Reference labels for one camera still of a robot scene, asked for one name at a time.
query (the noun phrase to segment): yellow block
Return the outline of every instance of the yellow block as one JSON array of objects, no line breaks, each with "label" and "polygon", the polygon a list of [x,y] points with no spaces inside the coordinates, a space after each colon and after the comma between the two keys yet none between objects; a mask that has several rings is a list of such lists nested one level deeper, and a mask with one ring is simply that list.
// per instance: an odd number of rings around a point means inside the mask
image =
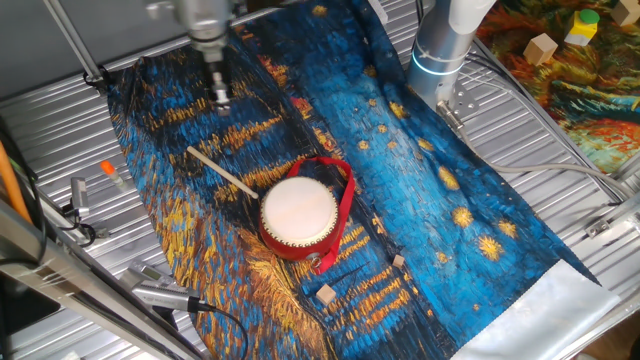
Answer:
[{"label": "yellow block", "polygon": [[580,20],[580,12],[573,13],[571,20],[569,20],[569,35],[582,35],[591,40],[598,31],[598,24],[587,24]]}]

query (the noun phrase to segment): drum head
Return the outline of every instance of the drum head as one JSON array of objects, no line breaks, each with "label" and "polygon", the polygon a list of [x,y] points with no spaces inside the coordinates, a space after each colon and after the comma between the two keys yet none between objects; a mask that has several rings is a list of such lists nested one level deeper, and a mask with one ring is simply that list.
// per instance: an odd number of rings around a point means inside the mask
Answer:
[{"label": "drum head", "polygon": [[296,176],[276,184],[262,203],[265,230],[278,242],[306,247],[336,226],[338,202],[317,180]]}]

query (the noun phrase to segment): metal table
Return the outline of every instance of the metal table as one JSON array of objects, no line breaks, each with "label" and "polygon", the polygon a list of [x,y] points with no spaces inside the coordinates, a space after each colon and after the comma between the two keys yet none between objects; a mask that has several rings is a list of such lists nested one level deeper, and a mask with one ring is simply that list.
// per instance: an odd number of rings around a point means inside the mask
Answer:
[{"label": "metal table", "polygon": [[[385,29],[401,61],[407,63],[417,30],[414,1],[383,0],[381,4],[389,18]],[[139,56],[159,54],[186,44],[186,38],[172,41],[109,64],[107,68],[126,67]],[[501,165],[540,162],[590,165],[544,111],[542,116],[531,111],[537,104],[530,109],[524,107],[514,98],[511,86],[504,87],[503,82],[494,79],[496,74],[473,63],[466,64],[462,72],[470,77],[463,76],[462,80],[479,106],[476,115],[463,121],[472,142],[487,159]],[[40,176],[40,188],[57,204],[68,202],[71,177],[86,178],[91,215],[84,221],[109,229],[107,239],[87,248],[91,256],[116,276],[134,259],[170,272],[121,154],[105,98],[87,87],[78,75],[5,101],[0,104],[0,114],[27,162]],[[126,182],[124,189],[116,188],[102,173],[99,167],[102,160],[109,160],[118,169]],[[627,177],[635,173],[629,170]],[[584,174],[544,171],[505,174],[504,178],[584,261],[604,287],[627,300],[572,348],[579,349],[636,309],[640,234],[631,223],[624,221],[627,213],[615,214],[611,193]],[[622,219],[619,226],[590,238],[586,229],[607,214]],[[204,349],[190,318],[181,313],[176,320],[185,337]],[[62,309],[16,333],[11,337],[11,344],[15,359],[62,359],[72,351],[83,359],[147,356],[127,340],[69,309]]]}]

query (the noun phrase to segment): colorful fabric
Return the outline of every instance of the colorful fabric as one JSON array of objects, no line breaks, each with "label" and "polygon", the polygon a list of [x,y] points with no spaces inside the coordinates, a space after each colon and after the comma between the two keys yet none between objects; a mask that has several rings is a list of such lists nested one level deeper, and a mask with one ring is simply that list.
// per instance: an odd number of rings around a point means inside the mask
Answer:
[{"label": "colorful fabric", "polygon": [[[618,26],[611,0],[499,0],[478,37],[556,120],[589,159],[615,172],[640,150],[640,27]],[[575,11],[600,15],[587,46],[564,42]],[[522,53],[547,33],[558,50],[533,66]]]},{"label": "colorful fabric", "polygon": [[[235,32],[229,116],[206,100],[188,47],[114,74],[109,107],[176,279],[242,321],[251,357],[447,359],[559,259],[591,277],[406,86],[366,0],[308,1]],[[189,145],[261,196],[297,159],[347,161],[357,188],[336,264],[318,276],[275,257],[259,202]],[[337,169],[307,162],[305,174],[340,199]],[[324,284],[329,306],[315,297]],[[239,356],[233,323],[194,321],[214,355]]]}]

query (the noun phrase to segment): orange cap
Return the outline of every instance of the orange cap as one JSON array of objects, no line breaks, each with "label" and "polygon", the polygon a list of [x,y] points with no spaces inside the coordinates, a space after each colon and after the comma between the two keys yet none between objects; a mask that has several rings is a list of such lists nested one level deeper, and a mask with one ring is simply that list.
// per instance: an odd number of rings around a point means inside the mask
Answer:
[{"label": "orange cap", "polygon": [[107,160],[103,161],[100,163],[100,167],[102,168],[102,171],[105,172],[105,174],[107,175],[111,175],[114,172],[116,172],[116,169],[113,167],[113,165],[111,165],[111,163]]}]

